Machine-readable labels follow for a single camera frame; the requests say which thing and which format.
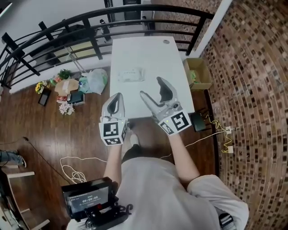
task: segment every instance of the gray t-shirt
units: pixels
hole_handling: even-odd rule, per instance
[[[220,230],[218,208],[229,213],[238,230],[248,220],[248,206],[214,175],[180,184],[175,165],[157,158],[138,157],[122,164],[119,204],[133,205],[128,219],[112,230]],[[68,230],[85,229],[71,220]]]

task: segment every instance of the white table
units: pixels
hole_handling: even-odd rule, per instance
[[[145,81],[121,82],[118,73],[135,67],[144,69]],[[142,101],[139,92],[148,93],[157,103],[160,102],[160,86],[156,77],[169,81],[178,93],[178,99],[188,113],[194,106],[186,73],[173,37],[145,36],[113,40],[110,75],[110,96],[123,94],[125,117],[150,117],[151,111]]]

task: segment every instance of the white sneaker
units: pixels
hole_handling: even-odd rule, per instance
[[[133,145],[139,145],[140,146],[138,136],[135,133],[132,133],[130,136],[130,144],[131,144],[131,146],[133,146]]]
[[[27,167],[26,161],[24,160],[23,157],[22,157],[22,165],[23,165],[25,168]]]

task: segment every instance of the yellow cable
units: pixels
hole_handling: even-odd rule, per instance
[[[225,130],[225,129],[222,128],[222,126],[220,125],[220,123],[219,123],[218,120],[213,120],[213,121],[211,121],[209,115],[206,115],[206,118],[205,118],[205,119],[207,119],[207,118],[209,119],[209,121],[210,121],[211,124],[214,124],[214,125],[215,125],[215,128],[216,128],[216,129],[221,128],[222,130]],[[229,137],[227,137],[227,135],[228,135],[228,134],[226,134],[225,137],[229,140],[229,142],[227,142],[227,143],[224,144],[224,146],[227,148],[227,150],[221,150],[222,153],[228,153],[228,146],[227,146],[227,145],[232,142],[232,140],[231,140]]]

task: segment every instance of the camera screen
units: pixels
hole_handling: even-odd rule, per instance
[[[85,208],[108,202],[108,187],[76,196],[70,196],[68,199],[72,212],[81,212]]]

